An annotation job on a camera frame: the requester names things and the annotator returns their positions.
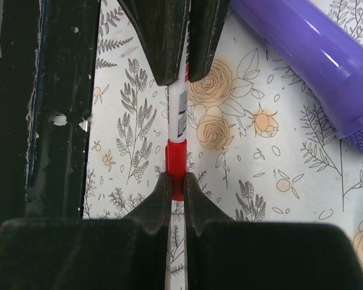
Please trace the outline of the floral patterned table mat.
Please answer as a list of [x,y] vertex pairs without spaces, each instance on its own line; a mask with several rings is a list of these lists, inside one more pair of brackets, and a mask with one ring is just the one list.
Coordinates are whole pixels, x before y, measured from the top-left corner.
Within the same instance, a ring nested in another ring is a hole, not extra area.
[[[100,3],[83,216],[121,218],[165,170],[166,93],[117,1]],[[188,93],[187,169],[236,221],[326,222],[363,269],[363,154],[314,93],[235,12]]]

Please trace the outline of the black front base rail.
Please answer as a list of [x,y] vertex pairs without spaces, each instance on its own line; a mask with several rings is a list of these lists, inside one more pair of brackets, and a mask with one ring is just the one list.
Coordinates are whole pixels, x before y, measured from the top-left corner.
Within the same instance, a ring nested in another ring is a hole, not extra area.
[[81,218],[99,1],[3,1],[0,225]]

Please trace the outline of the red capped whiteboard marker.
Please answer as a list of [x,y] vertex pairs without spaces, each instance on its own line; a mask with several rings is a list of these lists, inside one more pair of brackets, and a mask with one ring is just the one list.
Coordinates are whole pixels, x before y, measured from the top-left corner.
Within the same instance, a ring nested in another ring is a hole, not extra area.
[[178,80],[168,86],[168,139],[173,143],[181,143],[186,139],[188,83],[189,22],[187,22]]

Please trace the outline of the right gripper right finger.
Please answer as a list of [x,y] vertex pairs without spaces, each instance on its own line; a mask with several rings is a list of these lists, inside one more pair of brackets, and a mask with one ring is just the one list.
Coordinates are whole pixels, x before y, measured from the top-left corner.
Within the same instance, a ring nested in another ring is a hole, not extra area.
[[363,289],[345,233],[319,223],[237,222],[184,180],[187,289]]

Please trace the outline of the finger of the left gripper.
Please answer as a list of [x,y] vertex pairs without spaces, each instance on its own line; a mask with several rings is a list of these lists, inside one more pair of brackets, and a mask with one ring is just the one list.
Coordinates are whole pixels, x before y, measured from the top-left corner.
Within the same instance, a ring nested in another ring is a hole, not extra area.
[[230,0],[192,0],[189,38],[189,81],[197,82],[208,75]]
[[159,86],[178,80],[189,1],[121,0]]

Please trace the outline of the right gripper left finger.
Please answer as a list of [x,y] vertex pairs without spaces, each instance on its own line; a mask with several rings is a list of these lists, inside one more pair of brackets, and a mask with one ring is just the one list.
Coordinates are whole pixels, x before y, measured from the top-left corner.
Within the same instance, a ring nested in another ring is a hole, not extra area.
[[21,218],[0,226],[0,289],[168,289],[171,179],[120,219]]

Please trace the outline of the purple toy microphone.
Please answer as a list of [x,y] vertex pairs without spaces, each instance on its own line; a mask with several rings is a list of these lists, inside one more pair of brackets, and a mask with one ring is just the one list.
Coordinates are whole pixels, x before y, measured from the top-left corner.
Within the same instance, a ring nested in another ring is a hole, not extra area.
[[313,91],[363,153],[363,46],[310,1],[233,1],[232,8]]

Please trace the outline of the red marker cap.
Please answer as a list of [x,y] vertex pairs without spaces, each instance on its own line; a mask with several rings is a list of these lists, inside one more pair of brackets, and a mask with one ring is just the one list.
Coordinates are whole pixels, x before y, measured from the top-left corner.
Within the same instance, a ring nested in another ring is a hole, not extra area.
[[187,141],[168,140],[165,148],[166,172],[171,177],[172,199],[184,201],[184,179],[187,172]]

